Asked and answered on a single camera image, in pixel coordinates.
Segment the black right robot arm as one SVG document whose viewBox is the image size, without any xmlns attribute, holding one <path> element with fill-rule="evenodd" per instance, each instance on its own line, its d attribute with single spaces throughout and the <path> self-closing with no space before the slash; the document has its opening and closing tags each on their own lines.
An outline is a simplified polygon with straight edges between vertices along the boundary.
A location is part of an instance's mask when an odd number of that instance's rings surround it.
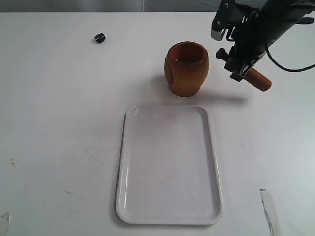
<svg viewBox="0 0 315 236">
<path fill-rule="evenodd" d="M 315 9 L 313 0 L 269 0 L 262 8 L 223 0 L 211 25 L 211 37 L 234 42 L 225 60 L 231 78 L 241 81 L 268 48 L 306 14 Z"/>
</svg>

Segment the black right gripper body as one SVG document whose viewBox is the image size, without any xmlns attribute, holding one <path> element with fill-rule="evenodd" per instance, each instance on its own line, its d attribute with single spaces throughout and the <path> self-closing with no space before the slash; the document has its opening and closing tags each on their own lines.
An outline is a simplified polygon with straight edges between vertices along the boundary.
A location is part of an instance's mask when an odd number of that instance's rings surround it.
<svg viewBox="0 0 315 236">
<path fill-rule="evenodd" d="M 241 81 L 250 69 L 261 59 L 266 51 L 266 22 L 267 15 L 257 14 L 248 17 L 245 22 L 243 14 L 225 14 L 223 16 L 226 27 L 234 27 L 231 33 L 234 46 L 228 54 L 225 69 L 232 72 L 231 78 Z"/>
</svg>

